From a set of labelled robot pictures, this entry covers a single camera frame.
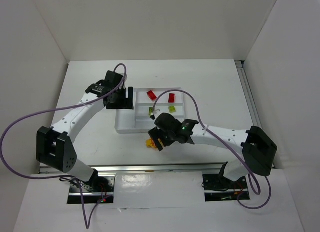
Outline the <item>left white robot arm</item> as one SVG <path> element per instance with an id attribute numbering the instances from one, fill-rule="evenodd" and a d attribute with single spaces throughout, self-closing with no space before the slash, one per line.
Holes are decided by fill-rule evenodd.
<path id="1" fill-rule="evenodd" d="M 125 87 L 126 74 L 107 71 L 105 78 L 91 84 L 76 108 L 51 127 L 36 134 L 36 159 L 60 172 L 77 178 L 89 191 L 109 190 L 109 181 L 82 162 L 74 142 L 87 123 L 102 109 L 133 109 L 133 87 Z"/>

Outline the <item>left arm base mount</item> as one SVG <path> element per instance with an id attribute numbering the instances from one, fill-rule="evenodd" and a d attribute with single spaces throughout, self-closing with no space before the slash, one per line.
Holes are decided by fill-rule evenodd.
<path id="1" fill-rule="evenodd" d="M 115 188 L 115 175 L 107 175 L 104 178 L 108 182 L 108 186 L 102 185 L 101 183 L 97 188 L 93 189 L 85 185 L 80 181 L 83 192 L 84 204 L 96 204 L 98 200 L 101 200 L 101 204 L 112 204 L 114 203 L 114 188 Z M 59 179 L 61 182 L 69 184 L 69 191 L 67 197 L 67 204 L 81 204 L 81 193 L 80 188 L 75 180 L 71 180 L 67 177 L 62 177 Z"/>

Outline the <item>red lego brick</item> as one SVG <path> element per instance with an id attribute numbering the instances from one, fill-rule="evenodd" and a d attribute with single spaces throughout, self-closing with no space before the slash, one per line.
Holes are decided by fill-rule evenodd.
<path id="1" fill-rule="evenodd" d="M 174 103 L 174 102 L 175 102 L 175 99 L 176 99 L 175 93 L 169 93 L 168 102 L 169 102 L 169 103 Z"/>
<path id="2" fill-rule="evenodd" d="M 148 90 L 146 93 L 152 101 L 155 101 L 158 98 L 153 90 Z"/>

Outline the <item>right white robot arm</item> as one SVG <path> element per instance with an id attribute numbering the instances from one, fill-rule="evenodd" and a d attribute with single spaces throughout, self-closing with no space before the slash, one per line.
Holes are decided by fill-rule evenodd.
<path id="1" fill-rule="evenodd" d="M 179 121 L 169 113 L 161 113 L 154 124 L 148 134 L 159 151 L 175 142 L 230 150 L 236 159 L 226 162 L 220 170 L 228 180 L 237 181 L 250 173 L 268 177 L 271 173 L 278 147 L 260 127 L 226 129 L 192 119 Z"/>

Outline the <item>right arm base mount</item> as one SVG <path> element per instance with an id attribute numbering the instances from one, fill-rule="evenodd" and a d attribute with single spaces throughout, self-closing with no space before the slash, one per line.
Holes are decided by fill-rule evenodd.
<path id="1" fill-rule="evenodd" d="M 245 176 L 232 181 L 223 176 L 227 163 L 218 168 L 205 168 L 202 170 L 202 188 L 205 202 L 250 200 L 249 187 Z"/>

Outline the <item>yellow lego brick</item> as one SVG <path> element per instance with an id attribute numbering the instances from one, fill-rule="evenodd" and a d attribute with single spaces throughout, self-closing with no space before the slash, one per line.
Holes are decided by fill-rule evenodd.
<path id="1" fill-rule="evenodd" d="M 145 145 L 147 148 L 157 149 L 155 142 L 151 138 L 149 138 L 145 141 Z"/>

